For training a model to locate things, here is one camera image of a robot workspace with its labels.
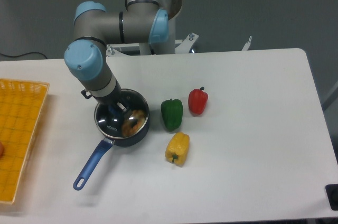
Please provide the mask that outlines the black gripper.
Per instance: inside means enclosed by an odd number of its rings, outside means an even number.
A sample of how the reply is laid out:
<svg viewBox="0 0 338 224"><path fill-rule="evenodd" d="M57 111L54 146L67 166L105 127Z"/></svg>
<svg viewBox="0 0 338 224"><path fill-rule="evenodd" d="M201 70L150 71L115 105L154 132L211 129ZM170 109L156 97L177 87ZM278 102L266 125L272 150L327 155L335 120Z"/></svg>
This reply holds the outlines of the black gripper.
<svg viewBox="0 0 338 224"><path fill-rule="evenodd" d="M93 97L99 104L109 105L108 111L112 116L121 116L121 113L127 112L127 104L120 102L121 86L118 81L111 81L103 89L93 91L84 89L81 94L90 99Z"/></svg>

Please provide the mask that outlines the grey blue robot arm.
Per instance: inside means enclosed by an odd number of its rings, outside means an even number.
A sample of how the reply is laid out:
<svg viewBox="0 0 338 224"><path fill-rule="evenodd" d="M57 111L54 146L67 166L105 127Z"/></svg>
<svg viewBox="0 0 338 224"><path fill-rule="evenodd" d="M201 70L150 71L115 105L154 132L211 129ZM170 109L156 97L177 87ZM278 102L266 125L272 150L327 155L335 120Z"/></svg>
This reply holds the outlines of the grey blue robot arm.
<svg viewBox="0 0 338 224"><path fill-rule="evenodd" d="M73 21L74 41L64 60L82 83L85 98L94 97L130 115L130 105L121 96L121 87L106 62L109 44L163 43L168 40L168 12L159 0L126 0L126 11L109 13L96 2L81 3Z"/></svg>

